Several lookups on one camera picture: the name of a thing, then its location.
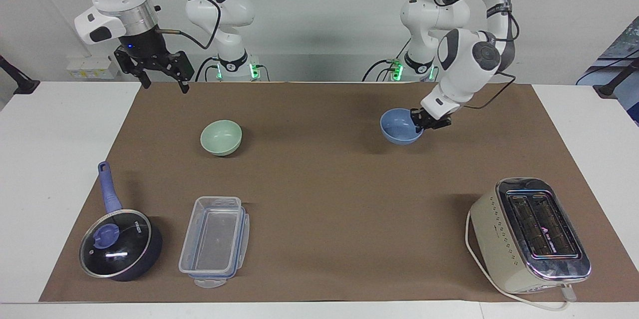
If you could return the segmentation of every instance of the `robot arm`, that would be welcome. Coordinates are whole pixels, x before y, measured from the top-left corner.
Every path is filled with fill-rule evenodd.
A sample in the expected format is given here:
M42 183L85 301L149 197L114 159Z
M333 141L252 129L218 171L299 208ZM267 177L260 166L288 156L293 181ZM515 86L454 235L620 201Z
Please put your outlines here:
M456 112L482 89L501 64L499 51L483 32L454 29L441 40L437 62L444 72L437 86L411 110L416 131L450 125Z
M462 0L448 7L440 7L433 0L409 0L402 7L400 19L411 35L408 50L402 58L402 77L420 81L432 68L439 46L431 31L464 27L470 20L470 9Z
M215 32L214 43L220 60L219 75L222 78L233 77L253 80L253 60L244 48L241 35L234 27L253 23L255 12L248 0L215 0L217 8L205 0L188 0L187 17L208 34L213 34L217 21L219 28Z
M118 38L114 55L124 73L132 73L145 88L151 85L145 70L157 70L178 81L183 93L194 70L184 51L169 53L151 0L92 0L93 7L75 19L75 28L87 44Z
M417 132L450 125L450 114L470 101L497 71L507 68L513 61L510 0L482 1L488 8L488 31L472 32L456 28L439 43L437 56L431 63L435 62L443 75L435 89L421 101L422 108L411 111L411 119ZM460 2L461 0L432 1L438 13L442 12L441 8ZM443 27L438 26L436 22L432 28Z

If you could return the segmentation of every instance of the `pan handle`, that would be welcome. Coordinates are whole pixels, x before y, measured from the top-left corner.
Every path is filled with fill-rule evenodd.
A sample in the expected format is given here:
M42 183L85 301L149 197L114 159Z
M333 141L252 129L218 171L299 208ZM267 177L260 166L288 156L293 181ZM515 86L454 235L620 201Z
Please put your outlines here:
M102 199L107 213L122 209L122 205L116 195L116 190L113 188L113 179L111 178L111 167L109 163L102 162L98 164L98 178L100 179Z

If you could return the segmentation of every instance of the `lid knob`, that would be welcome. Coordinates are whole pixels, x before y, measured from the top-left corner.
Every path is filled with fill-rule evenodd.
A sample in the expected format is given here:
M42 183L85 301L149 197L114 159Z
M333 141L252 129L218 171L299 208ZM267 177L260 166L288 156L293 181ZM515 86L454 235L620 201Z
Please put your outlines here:
M109 223L104 224L98 230L93 233L93 239L95 243L93 246L98 249L107 249L115 242L118 241L119 238L119 228L116 224Z

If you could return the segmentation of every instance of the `white cable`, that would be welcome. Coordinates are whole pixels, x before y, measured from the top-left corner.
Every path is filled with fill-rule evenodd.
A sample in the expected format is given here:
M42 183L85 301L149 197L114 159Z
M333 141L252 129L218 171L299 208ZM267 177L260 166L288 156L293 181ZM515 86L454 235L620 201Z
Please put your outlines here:
M514 296L513 294L509 294L509 293L501 290L499 287L497 287L495 282L488 275L488 272L486 271L486 269L484 269L484 267L479 262L479 259L477 259L477 256L475 255L475 252L470 248L470 244L468 243L468 226L469 225L470 225L470 210L468 211L468 215L466 215L466 248L468 248L468 251L470 251L470 255L473 256L473 259L475 260L475 263L477 263L477 266L479 267L479 269L481 269L481 272L484 273L484 275L486 276L486 279L490 282L490 284L493 285L493 287L495 287L495 289L497 289L498 292L500 292L501 294L504 294L505 296L507 296L507 297L509 297L511 299L514 299L516 301L520 301L522 303L525 303L525 304L530 305L530 306L537 307L539 309L550 310L551 312L561 312L562 310L565 310L566 308L568 308L568 305L570 304L569 301L565 301L563 303L563 305L561 305L561 307L559 307L559 308L553 308L553 307L544 306L544 305L541 305L539 303L535 303L535 302L532 302L532 301L527 301L526 299L522 299L522 298L520 298L518 296Z

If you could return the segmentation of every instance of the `white toaster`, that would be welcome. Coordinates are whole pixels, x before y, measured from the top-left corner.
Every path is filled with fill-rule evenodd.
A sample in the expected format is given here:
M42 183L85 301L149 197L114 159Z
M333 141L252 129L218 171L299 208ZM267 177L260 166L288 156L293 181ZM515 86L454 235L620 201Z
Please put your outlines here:
M510 294L578 283L591 263L550 185L501 180L470 209L488 274Z

